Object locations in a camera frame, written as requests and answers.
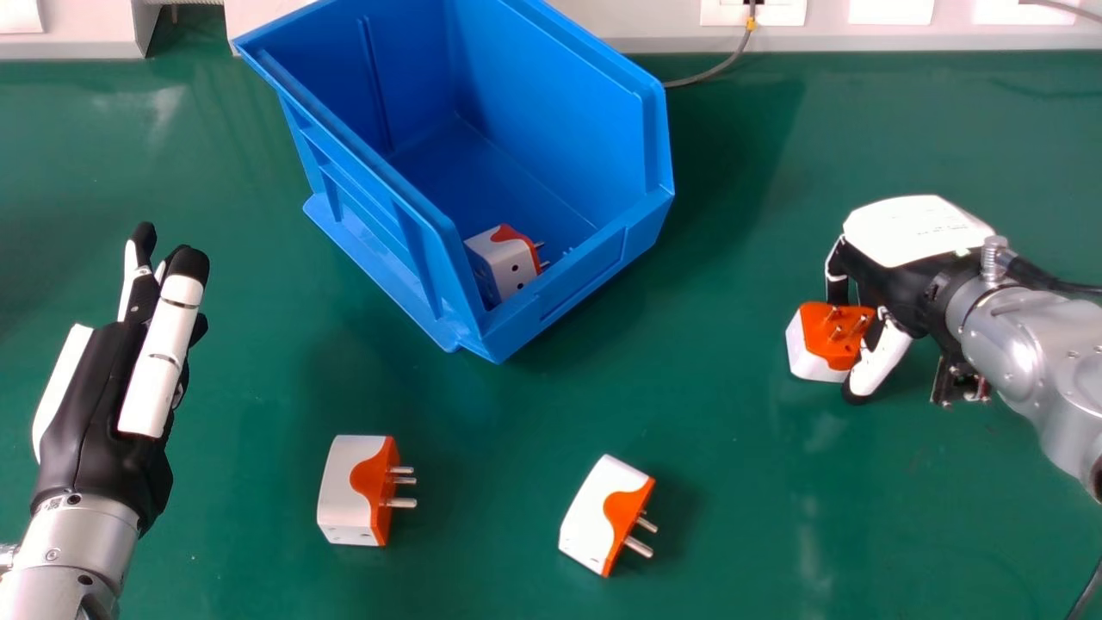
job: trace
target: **bolt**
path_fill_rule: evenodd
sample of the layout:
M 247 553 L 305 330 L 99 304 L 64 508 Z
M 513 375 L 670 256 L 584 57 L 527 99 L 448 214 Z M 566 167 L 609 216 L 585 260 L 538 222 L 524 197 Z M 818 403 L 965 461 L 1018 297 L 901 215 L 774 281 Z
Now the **bolt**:
M 998 263 L 998 252 L 1006 249 L 1006 237 L 992 235 L 983 240 L 980 253 L 980 273 L 985 282 L 997 282 L 1006 276 L 1006 267 Z

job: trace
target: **adapter inside blue bin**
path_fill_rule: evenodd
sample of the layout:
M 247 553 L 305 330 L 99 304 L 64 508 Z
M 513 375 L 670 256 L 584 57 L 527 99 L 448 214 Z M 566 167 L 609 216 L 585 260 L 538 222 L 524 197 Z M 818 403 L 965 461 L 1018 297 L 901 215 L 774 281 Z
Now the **adapter inside blue bin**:
M 327 0 L 239 39 L 280 93 L 311 217 L 446 350 L 504 361 L 653 243 L 661 85 L 541 0 Z M 501 305 L 463 239 L 551 267 Z

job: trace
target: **white wall socket panel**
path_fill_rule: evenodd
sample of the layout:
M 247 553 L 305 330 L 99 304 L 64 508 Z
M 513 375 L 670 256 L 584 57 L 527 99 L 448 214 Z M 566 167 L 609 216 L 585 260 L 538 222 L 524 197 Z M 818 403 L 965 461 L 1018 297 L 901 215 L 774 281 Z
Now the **white wall socket panel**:
M 743 0 L 700 0 L 700 25 L 744 25 L 750 14 Z M 808 0 L 765 0 L 755 11 L 761 25 L 803 25 Z
M 1060 0 L 1078 7 L 1079 0 Z M 1059 9 L 1018 4 L 1018 0 L 975 0 L 972 23 L 983 25 L 1071 25 L 1076 15 Z
M 930 25 L 932 21 L 933 0 L 850 0 L 852 24 Z

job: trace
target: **electrical outlet plate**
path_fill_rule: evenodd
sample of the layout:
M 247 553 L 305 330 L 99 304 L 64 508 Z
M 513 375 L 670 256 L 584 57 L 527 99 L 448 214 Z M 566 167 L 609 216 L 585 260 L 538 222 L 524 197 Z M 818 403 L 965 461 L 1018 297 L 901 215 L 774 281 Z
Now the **electrical outlet plate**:
M 701 0 L 700 25 L 744 25 L 750 14 L 743 0 Z M 761 25 L 803 25 L 808 0 L 765 0 L 755 19 Z
M 933 0 L 850 0 L 850 23 L 930 25 Z
M 1061 0 L 1069 7 L 1078 7 L 1080 0 Z M 1018 0 L 975 0 L 972 6 L 972 23 L 981 25 L 1071 25 L 1076 15 L 1068 11 L 1018 4 Z

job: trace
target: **white wall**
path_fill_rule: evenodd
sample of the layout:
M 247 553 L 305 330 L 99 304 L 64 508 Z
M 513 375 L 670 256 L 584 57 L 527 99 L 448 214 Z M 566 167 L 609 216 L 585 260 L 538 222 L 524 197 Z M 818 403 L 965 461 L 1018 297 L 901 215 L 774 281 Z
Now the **white wall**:
M 626 53 L 721 52 L 741 29 L 701 26 L 700 0 L 548 0 L 571 19 Z M 1081 6 L 1102 12 L 1102 0 Z M 1102 47 L 1102 25 L 973 25 L 972 0 L 938 0 L 928 26 L 854 26 L 850 0 L 808 0 L 802 28 L 760 26 L 752 52 L 899 50 L 1047 50 Z

